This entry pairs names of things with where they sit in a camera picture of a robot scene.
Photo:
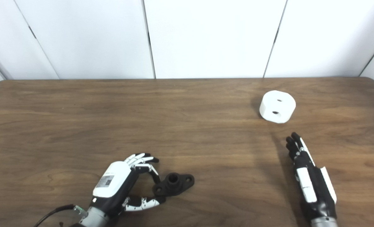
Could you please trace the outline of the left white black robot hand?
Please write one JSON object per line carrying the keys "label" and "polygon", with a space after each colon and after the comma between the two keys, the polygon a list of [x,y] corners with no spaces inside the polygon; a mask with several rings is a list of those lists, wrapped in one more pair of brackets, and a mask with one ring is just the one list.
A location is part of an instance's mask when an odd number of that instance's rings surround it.
{"label": "left white black robot hand", "polygon": [[158,172],[152,165],[158,162],[159,159],[150,153],[132,154],[124,161],[112,162],[93,189],[90,207],[112,218],[122,212],[146,210],[165,203],[164,196],[130,195],[140,174],[148,173],[154,183],[161,182]]}

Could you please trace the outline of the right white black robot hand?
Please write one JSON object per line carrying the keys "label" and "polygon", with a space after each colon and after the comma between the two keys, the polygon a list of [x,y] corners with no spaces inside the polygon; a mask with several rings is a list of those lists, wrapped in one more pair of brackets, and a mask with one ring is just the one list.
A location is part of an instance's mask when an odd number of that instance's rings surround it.
{"label": "right white black robot hand", "polygon": [[294,175],[301,192],[301,209],[307,221],[337,219],[337,195],[325,167],[317,167],[304,140],[296,132],[286,137]]}

